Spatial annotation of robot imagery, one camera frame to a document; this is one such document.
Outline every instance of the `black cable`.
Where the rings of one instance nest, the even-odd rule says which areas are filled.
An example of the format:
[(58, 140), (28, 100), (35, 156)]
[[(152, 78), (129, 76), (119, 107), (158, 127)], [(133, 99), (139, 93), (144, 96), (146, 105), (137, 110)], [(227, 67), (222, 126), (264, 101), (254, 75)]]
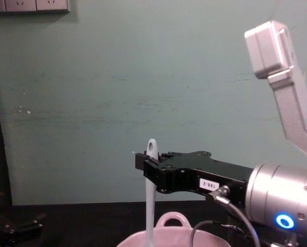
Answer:
[(194, 234), (195, 234), (196, 230), (203, 225), (213, 225), (213, 224), (214, 224), (214, 221), (205, 220), (205, 221), (202, 221), (202, 222), (198, 223), (197, 225), (195, 225), (195, 227), (192, 229), (192, 232), (191, 232), (191, 235), (190, 235), (190, 247), (193, 247), (193, 239), (194, 239)]
[(245, 223), (246, 227), (248, 228), (252, 240), (254, 241), (255, 247), (261, 247), (260, 240), (258, 238), (258, 235), (253, 227), (253, 225), (250, 223), (250, 221), (247, 219), (247, 217), (238, 209), (236, 206), (234, 206), (231, 202), (229, 202), (227, 205), (232, 211), (239, 216), (239, 218)]
[[(246, 240), (252, 240), (251, 234), (246, 234), (245, 239)], [(264, 240), (264, 239), (260, 239), (260, 243), (261, 243), (262, 246), (266, 246), (266, 247), (271, 247), (271, 244), (272, 244), (271, 242)]]
[(233, 231), (235, 231), (235, 232), (237, 232), (239, 234), (246, 235), (245, 232), (241, 228), (239, 228), (239, 227), (237, 227), (235, 225), (221, 224), (220, 226), (222, 228), (225, 228), (225, 229), (228, 229), (228, 230), (233, 230)]

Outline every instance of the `teal wall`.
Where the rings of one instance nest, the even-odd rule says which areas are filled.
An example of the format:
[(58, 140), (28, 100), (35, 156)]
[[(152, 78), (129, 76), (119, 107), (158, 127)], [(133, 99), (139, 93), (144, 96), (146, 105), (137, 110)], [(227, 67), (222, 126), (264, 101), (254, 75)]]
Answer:
[(271, 17), (291, 29), (307, 74), (307, 0), (71, 0), (70, 14), (0, 16), (14, 203), (144, 201), (134, 152), (151, 137), (161, 152), (307, 167), (245, 46)]

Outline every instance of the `metal cylinder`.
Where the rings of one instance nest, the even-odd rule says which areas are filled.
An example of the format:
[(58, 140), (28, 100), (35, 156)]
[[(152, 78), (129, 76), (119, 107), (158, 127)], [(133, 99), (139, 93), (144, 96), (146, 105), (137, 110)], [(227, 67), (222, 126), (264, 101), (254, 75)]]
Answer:
[(246, 192), (250, 221), (307, 235), (307, 170), (263, 163)]

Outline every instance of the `screw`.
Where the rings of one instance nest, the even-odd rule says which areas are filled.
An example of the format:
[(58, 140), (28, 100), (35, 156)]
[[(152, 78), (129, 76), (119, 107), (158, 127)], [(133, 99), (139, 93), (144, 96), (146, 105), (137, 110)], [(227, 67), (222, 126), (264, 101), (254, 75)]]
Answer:
[(297, 216), (298, 216), (298, 219), (300, 219), (300, 220), (304, 220), (305, 219), (305, 214), (298, 213)]

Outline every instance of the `blue led ring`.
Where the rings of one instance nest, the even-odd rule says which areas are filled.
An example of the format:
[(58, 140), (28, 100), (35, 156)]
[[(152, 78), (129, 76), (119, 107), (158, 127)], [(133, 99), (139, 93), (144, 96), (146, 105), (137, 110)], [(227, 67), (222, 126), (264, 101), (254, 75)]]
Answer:
[(285, 229), (291, 229), (295, 225), (293, 219), (288, 215), (278, 215), (276, 221), (279, 226)]

